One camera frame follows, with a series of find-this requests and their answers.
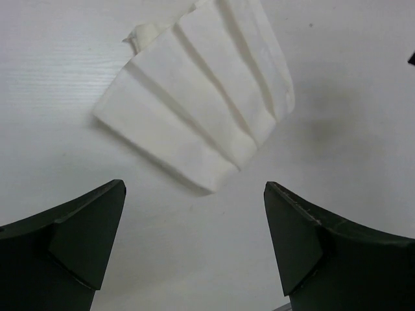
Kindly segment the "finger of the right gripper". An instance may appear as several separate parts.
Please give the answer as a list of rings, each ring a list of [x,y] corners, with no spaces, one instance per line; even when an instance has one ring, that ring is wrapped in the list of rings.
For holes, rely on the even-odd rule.
[[[408,59],[408,63],[411,65],[415,65],[415,52],[412,54],[412,56]]]

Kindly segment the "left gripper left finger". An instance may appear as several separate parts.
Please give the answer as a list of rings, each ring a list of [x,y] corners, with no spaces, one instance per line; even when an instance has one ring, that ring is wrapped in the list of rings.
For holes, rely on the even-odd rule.
[[[90,310],[125,198],[124,181],[115,179],[1,226],[1,309]]]

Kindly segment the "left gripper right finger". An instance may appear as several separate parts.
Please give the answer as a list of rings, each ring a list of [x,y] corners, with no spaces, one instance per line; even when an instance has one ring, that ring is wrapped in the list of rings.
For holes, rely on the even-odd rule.
[[[414,240],[352,222],[278,183],[264,191],[293,310],[413,310]]]

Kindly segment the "white pleated skirt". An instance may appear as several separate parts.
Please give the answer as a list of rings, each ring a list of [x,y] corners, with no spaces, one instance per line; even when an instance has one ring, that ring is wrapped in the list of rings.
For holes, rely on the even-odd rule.
[[[197,1],[136,26],[135,56],[93,115],[173,176],[216,192],[295,106],[285,57],[259,1]]]

